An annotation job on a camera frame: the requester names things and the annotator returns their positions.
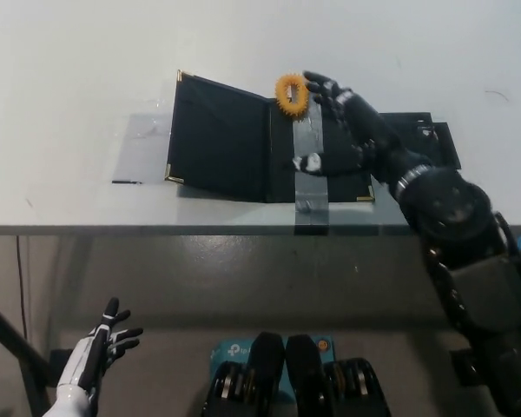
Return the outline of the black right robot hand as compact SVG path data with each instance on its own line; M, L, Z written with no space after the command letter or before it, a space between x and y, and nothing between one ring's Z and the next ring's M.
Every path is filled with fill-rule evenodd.
M398 200L403 187L433 170L432 161L407 149L399 134L360 94L328 76L307 70L303 76L322 113L337 123L350 142L341 151L296 156L296 171L325 177L367 172L387 185Z

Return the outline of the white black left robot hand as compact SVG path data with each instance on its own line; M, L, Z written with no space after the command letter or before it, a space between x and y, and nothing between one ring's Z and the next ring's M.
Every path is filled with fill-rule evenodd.
M139 345L142 328L115 330L116 325L131 315L129 310L120 312L119 304L118 298L111 298L99 322L77 342L57 387L79 387L91 395L99 388L102 377L114 362Z

